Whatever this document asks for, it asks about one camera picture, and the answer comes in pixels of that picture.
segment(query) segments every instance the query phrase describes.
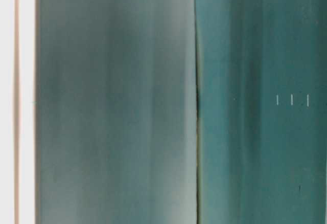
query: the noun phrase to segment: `teal panel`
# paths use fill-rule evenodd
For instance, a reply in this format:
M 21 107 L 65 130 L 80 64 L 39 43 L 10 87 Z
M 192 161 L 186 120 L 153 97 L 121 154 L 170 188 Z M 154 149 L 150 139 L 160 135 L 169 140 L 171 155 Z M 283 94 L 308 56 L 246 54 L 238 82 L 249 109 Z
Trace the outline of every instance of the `teal panel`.
M 39 224 L 195 224 L 194 0 L 38 0 Z
M 326 3 L 196 0 L 201 224 L 325 223 Z

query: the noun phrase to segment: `painted surface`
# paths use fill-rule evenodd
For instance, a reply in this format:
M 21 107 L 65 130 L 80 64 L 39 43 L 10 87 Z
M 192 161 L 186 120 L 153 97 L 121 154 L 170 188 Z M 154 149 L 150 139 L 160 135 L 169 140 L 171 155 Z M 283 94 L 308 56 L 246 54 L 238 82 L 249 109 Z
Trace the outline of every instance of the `painted surface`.
M 39 224 L 195 224 L 194 0 L 39 0 Z
M 201 224 L 325 223 L 326 2 L 196 0 Z

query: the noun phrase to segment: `vertical gap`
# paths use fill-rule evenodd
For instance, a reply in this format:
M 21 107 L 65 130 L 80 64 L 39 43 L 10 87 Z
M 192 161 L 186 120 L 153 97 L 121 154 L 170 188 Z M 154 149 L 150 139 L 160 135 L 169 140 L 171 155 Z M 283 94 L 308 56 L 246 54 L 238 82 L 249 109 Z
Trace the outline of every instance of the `vertical gap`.
M 195 28 L 195 77 L 196 77 L 196 223 L 200 224 L 200 68 L 199 42 L 196 21 L 196 0 L 194 0 L 194 28 Z
M 14 3 L 14 219 L 19 224 L 19 0 Z
M 38 25 L 39 25 L 39 0 L 35 0 L 35 45 L 34 45 L 34 52 L 35 52 L 35 58 L 34 58 L 34 101 L 37 102 L 37 60 L 38 60 L 38 56 L 39 56 L 39 52 L 38 52 L 38 47 L 39 47 L 39 31 L 38 31 Z M 37 108 L 35 106 L 34 109 L 34 149 L 35 149 L 35 154 L 34 154 L 34 169 L 35 169 L 35 185 L 34 185 L 34 192 L 35 192 L 35 199 L 34 199 L 34 203 L 35 203 L 35 213 L 34 213 L 34 219 L 35 219 L 35 224 L 40 223 L 39 220 L 39 193 L 38 193 L 38 189 L 39 189 L 39 171 L 37 168 L 38 165 L 38 153 L 37 153 L 37 134 L 36 134 L 36 126 L 37 126 Z

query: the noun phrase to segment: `grayish-green panel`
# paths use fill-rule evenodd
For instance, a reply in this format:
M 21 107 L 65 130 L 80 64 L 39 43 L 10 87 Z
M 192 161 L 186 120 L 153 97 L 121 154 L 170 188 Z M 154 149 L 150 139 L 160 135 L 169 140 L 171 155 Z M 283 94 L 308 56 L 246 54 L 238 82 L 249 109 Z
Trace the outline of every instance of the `grayish-green panel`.
M 196 0 L 201 224 L 325 223 L 326 3 Z
M 39 0 L 39 224 L 196 221 L 194 0 Z

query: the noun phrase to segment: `teal surface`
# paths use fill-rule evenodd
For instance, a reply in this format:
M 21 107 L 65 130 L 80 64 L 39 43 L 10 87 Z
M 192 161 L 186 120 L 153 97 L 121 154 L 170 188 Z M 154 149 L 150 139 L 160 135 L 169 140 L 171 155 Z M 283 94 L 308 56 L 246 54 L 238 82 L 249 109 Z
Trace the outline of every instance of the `teal surface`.
M 325 223 L 326 3 L 196 0 L 201 224 Z
M 195 224 L 194 0 L 38 0 L 37 223 Z

